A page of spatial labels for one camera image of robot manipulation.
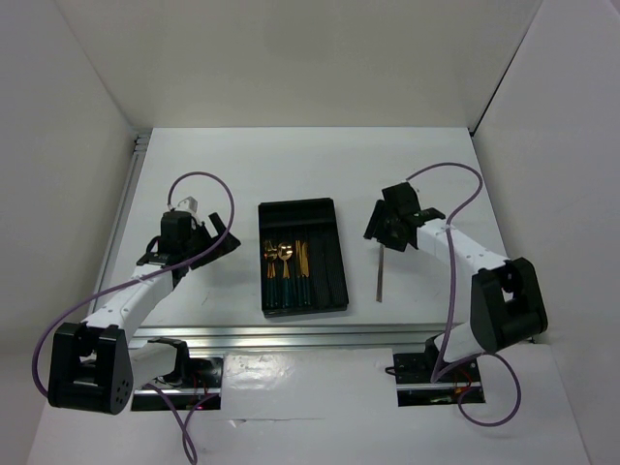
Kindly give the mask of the gold fork green handle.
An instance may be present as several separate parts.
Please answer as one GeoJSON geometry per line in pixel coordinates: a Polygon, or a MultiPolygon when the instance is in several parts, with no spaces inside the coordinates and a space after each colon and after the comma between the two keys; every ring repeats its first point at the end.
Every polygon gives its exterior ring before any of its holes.
{"type": "Polygon", "coordinates": [[[266,298],[266,305],[267,305],[267,307],[268,307],[269,309],[272,309],[272,307],[271,307],[270,280],[269,280],[269,259],[268,259],[268,257],[267,257],[267,253],[268,253],[268,250],[269,250],[271,247],[273,247],[273,248],[275,248],[275,247],[272,245],[272,243],[271,243],[271,241],[270,241],[270,240],[266,240],[266,241],[264,242],[264,245],[263,245],[263,246],[264,246],[264,254],[263,254],[263,255],[264,255],[264,259],[265,259],[265,261],[266,261],[266,265],[267,265],[267,272],[266,272],[266,281],[267,281],[267,285],[266,285],[266,287],[267,287],[267,298],[266,298]]]}

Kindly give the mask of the gold knife green handle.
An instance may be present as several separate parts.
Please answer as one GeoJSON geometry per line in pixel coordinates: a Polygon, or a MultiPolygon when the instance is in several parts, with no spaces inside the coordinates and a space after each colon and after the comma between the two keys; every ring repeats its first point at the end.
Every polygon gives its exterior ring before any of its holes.
{"type": "Polygon", "coordinates": [[[301,274],[301,241],[296,239],[294,242],[294,268],[297,291],[297,306],[301,308],[304,304],[304,289],[301,274]]]}
{"type": "Polygon", "coordinates": [[[308,243],[301,242],[301,274],[304,289],[304,304],[311,305],[311,292],[309,283],[308,243]]]}

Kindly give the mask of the gold spoon green handle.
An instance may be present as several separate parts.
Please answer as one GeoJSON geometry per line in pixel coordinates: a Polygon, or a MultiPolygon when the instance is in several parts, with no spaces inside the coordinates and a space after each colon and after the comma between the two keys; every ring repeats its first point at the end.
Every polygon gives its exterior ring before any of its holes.
{"type": "Polygon", "coordinates": [[[293,256],[293,246],[287,242],[281,242],[278,245],[278,257],[283,264],[282,287],[283,287],[283,306],[290,308],[292,306],[291,292],[291,273],[289,269],[289,260],[293,256]]]}

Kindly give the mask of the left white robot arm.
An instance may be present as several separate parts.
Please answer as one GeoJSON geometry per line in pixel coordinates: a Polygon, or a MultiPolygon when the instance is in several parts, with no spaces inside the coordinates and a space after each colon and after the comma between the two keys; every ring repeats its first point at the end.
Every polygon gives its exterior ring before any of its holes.
{"type": "Polygon", "coordinates": [[[79,323],[64,323],[52,339],[47,402],[56,408],[117,415],[124,410],[137,375],[160,377],[171,387],[187,383],[192,362],[186,344],[169,338],[132,356],[129,343],[152,310],[189,271],[210,264],[239,247],[231,223],[208,217],[216,234],[189,210],[163,214],[160,232],[137,260],[130,280],[111,289],[111,298],[79,323]]]}

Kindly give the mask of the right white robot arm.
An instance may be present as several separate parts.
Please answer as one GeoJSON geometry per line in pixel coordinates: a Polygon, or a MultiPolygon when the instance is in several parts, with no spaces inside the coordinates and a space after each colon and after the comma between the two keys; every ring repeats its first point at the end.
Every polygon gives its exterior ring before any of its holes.
{"type": "Polygon", "coordinates": [[[456,279],[469,285],[469,318],[427,342],[422,367],[443,380],[456,363],[483,353],[496,354],[546,332],[548,318],[533,264],[510,259],[481,246],[450,225],[435,208],[401,208],[378,200],[364,233],[386,248],[423,252],[450,267],[450,289],[456,279]]]}

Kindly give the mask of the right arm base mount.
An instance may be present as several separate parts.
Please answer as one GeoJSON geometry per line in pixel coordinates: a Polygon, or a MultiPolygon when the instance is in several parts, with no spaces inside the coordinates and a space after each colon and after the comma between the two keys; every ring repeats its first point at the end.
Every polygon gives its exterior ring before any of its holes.
{"type": "Polygon", "coordinates": [[[430,381],[433,366],[422,353],[393,355],[392,366],[385,372],[396,383],[399,407],[455,405],[461,395],[463,404],[485,402],[481,373],[475,362],[455,368],[436,383],[430,381]]]}

